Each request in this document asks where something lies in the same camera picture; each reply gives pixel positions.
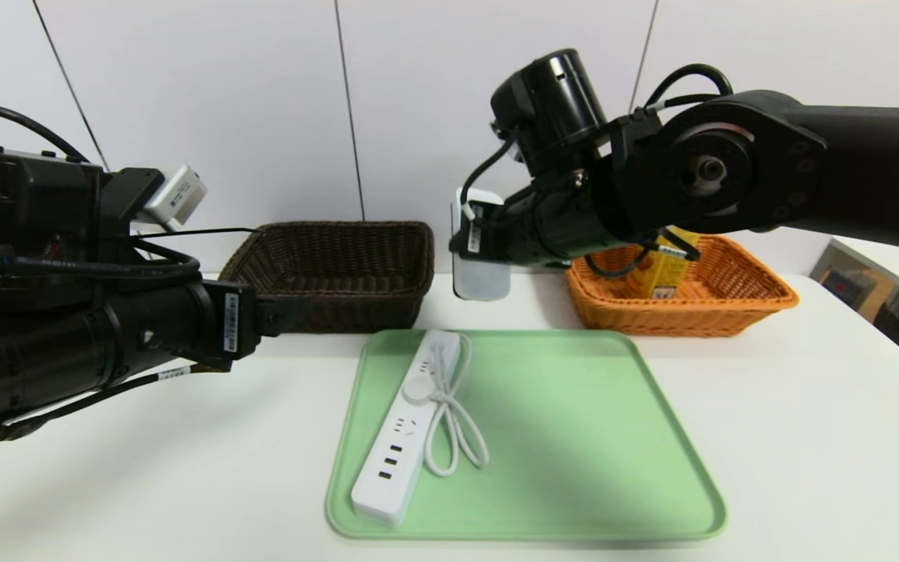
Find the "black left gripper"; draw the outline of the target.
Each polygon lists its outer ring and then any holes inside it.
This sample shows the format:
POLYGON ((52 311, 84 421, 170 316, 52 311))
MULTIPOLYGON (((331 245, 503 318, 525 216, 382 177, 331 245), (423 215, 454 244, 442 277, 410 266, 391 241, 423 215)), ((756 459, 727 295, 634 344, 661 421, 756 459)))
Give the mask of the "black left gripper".
POLYGON ((256 332, 249 286, 207 279, 117 282, 102 302, 112 338, 102 385, 114 387, 177 358, 228 368, 253 353, 260 336, 292 330, 310 306, 306 297, 259 296, 256 332))

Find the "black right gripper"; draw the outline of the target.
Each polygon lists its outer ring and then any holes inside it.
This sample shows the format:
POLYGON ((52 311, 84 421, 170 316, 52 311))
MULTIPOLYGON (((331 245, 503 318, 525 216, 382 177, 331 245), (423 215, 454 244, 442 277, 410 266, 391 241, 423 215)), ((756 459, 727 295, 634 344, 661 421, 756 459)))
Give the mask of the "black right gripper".
POLYGON ((464 260, 517 266, 542 266, 534 240, 534 199, 509 199, 502 204, 453 199, 459 227, 449 251, 464 260))

